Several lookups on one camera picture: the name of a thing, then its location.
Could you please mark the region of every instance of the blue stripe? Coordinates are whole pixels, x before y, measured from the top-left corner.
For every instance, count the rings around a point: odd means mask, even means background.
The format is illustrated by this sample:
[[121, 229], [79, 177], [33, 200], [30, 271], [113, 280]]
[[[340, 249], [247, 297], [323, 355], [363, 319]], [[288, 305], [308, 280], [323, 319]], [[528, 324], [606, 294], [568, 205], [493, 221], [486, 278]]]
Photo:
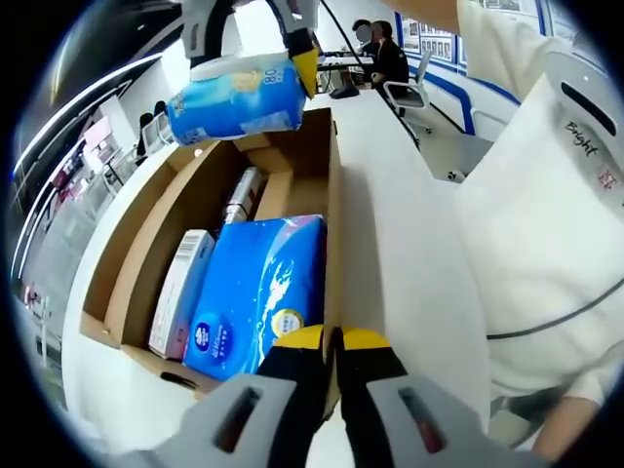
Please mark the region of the blue stripe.
[[[418, 59], [421, 60], [422, 56], [419, 54], [415, 54], [415, 53], [408, 53], [406, 52], [406, 56], [408, 56], [410, 59]], [[500, 94], [501, 96], [508, 98], [509, 100], [511, 100], [512, 102], [514, 102], [517, 105], [520, 105], [520, 101], [516, 99], [516, 97], [514, 95], [512, 95], [511, 93], [509, 93], [507, 90], [500, 88], [499, 86], [496, 86], [490, 82], [487, 81], [483, 81], [483, 80], [479, 80], [477, 78], [471, 78], [470, 76], [467, 76], [466, 74], [466, 70], [463, 69], [463, 67], [461, 67], [461, 65], [447, 65], [445, 63], [439, 63], [438, 61], [429, 61], [429, 63], [439, 66], [445, 70], [448, 71], [452, 71], [453, 73], [459, 73], [461, 76], [465, 76], [466, 78], [468, 78], [469, 80], [475, 81], [477, 83], [479, 83], [480, 85], [485, 86], [486, 88], [489, 88], [490, 90], [494, 91], [495, 93]]]
[[394, 12], [394, 20], [397, 23], [397, 39], [399, 39], [399, 47], [403, 49], [406, 45], [405, 39], [403, 37], [403, 20], [401, 19], [401, 14]]
[[509, 93], [507, 90], [500, 88], [499, 86], [496, 86], [493, 83], [490, 83], [489, 81], [480, 80], [479, 78], [471, 78], [470, 76], [466, 75], [466, 70], [457, 70], [457, 72], [461, 76], [465, 76], [469, 80], [476, 81], [477, 83], [484, 85], [486, 88], [490, 88], [492, 91], [495, 91], [499, 93], [500, 95], [505, 96], [506, 98], [514, 102], [515, 104], [517, 105], [521, 104], [520, 101], [517, 100], [516, 97], [512, 95], [511, 93]]
[[535, 0], [535, 6], [537, 7], [537, 19], [539, 20], [539, 32], [542, 36], [546, 35], [546, 21], [544, 20], [544, 10], [542, 9], [541, 0]]
[[[410, 65], [409, 71], [415, 74], [418, 69]], [[425, 73], [425, 80], [436, 86], [439, 86], [443, 90], [447, 91], [449, 94], [459, 99], [459, 102], [461, 103], [461, 113], [464, 117], [464, 128], [466, 130], [466, 134], [475, 135], [475, 124], [472, 121], [472, 115], [470, 115], [472, 102], [470, 101], [468, 93], [466, 93], [463, 88], [451, 83], [450, 81], [440, 78], [439, 76], [432, 75], [431, 73]]]

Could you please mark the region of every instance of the ceiling light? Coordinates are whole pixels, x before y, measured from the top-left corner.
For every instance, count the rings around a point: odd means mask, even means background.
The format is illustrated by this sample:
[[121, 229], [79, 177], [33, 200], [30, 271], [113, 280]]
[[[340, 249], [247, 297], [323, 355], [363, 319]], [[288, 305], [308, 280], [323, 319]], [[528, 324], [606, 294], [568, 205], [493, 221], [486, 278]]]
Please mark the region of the ceiling light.
[[23, 150], [23, 152], [19, 156], [18, 161], [16, 162], [15, 166], [13, 167], [12, 177], [15, 177], [15, 174], [18, 171], [18, 169], [20, 168], [21, 163], [26, 158], [26, 156], [28, 156], [28, 154], [30, 154], [32, 152], [32, 149], [35, 147], [35, 145], [44, 137], [44, 135], [47, 132], [50, 131], [50, 129], [55, 125], [55, 123], [58, 122], [60, 120], [60, 118], [63, 117], [67, 112], [69, 112], [71, 110], [71, 108], [74, 107], [80, 100], [82, 100], [83, 98], [88, 96], [90, 93], [95, 91], [100, 86], [108, 83], [110, 80], [113, 80], [113, 79], [117, 78], [120, 75], [123, 75], [127, 71], [130, 71], [133, 68], [137, 68], [138, 66], [141, 66], [144, 63], [148, 63], [148, 62], [153, 61], [155, 59], [159, 59], [162, 56], [162, 54], [163, 54], [162, 52], [159, 52], [158, 54], [153, 54], [151, 56], [144, 57], [144, 58], [141, 58], [141, 59], [139, 59], [137, 61], [133, 61], [131, 63], [128, 63], [127, 65], [124, 65], [121, 68], [119, 68], [119, 69], [117, 69], [117, 70], [107, 74], [106, 76], [100, 78], [99, 80], [95, 81], [95, 83], [93, 83], [92, 85], [88, 86], [83, 91], [81, 91], [78, 95], [76, 95], [70, 102], [68, 102], [66, 105], [64, 105], [55, 115], [53, 115], [52, 118], [48, 122], [46, 122], [46, 124], [41, 128], [41, 130], [37, 133], [37, 135], [35, 135], [35, 137], [32, 139], [32, 141], [26, 146], [26, 149]]

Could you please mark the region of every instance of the small box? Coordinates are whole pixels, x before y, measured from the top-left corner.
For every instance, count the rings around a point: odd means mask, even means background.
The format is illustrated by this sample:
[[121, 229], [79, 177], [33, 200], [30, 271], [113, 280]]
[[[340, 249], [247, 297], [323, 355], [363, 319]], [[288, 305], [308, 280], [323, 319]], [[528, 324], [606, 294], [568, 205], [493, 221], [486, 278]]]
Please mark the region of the small box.
[[180, 360], [215, 240], [201, 229], [187, 231], [175, 251], [156, 305], [149, 347]]
[[261, 185], [262, 175], [258, 168], [248, 168], [225, 207], [225, 224], [247, 221], [254, 214]]

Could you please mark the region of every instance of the logo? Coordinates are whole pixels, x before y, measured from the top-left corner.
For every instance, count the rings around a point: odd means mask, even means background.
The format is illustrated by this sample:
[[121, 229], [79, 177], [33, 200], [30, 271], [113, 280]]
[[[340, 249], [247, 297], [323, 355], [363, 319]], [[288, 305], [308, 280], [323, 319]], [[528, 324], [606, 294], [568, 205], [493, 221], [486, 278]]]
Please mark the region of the logo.
[[303, 317], [296, 310], [282, 309], [273, 316], [271, 329], [278, 338], [303, 327]]
[[574, 122], [567, 124], [565, 129], [574, 136], [574, 146], [580, 146], [585, 150], [585, 156], [589, 158], [592, 154], [598, 153], [598, 146], [594, 146], [591, 139], [587, 138], [583, 132], [578, 130], [578, 125]]
[[209, 341], [211, 339], [210, 330], [211, 328], [203, 322], [200, 322], [199, 324], [197, 324], [197, 327], [195, 328], [195, 344], [197, 345], [200, 351], [206, 352], [208, 351], [208, 348], [210, 347], [209, 345]]

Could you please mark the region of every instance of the desk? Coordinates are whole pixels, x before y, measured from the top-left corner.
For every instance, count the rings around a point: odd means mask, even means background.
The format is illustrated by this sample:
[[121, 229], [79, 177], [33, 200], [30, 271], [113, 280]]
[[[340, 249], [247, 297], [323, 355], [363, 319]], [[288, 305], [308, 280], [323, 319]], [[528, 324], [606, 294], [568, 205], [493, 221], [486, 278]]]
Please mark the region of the desk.
[[[362, 65], [372, 65], [370, 57], [360, 57]], [[341, 70], [350, 66], [360, 66], [355, 57], [326, 57], [319, 60], [319, 71]]]
[[[486, 427], [485, 325], [459, 247], [450, 195], [439, 189], [376, 91], [341, 100], [320, 95], [307, 103], [308, 109], [320, 107], [331, 107], [338, 129], [345, 324], [384, 332], [408, 371], [438, 381], [468, 403]], [[175, 148], [150, 157], [120, 190], [80, 263], [67, 307], [62, 337], [67, 407], [92, 421], [113, 452], [157, 445], [177, 430], [183, 412], [194, 404], [190, 391], [78, 331], [80, 307], [106, 239]], [[330, 466], [325, 457], [336, 450], [348, 454], [345, 438], [335, 414], [315, 440], [314, 466]]]

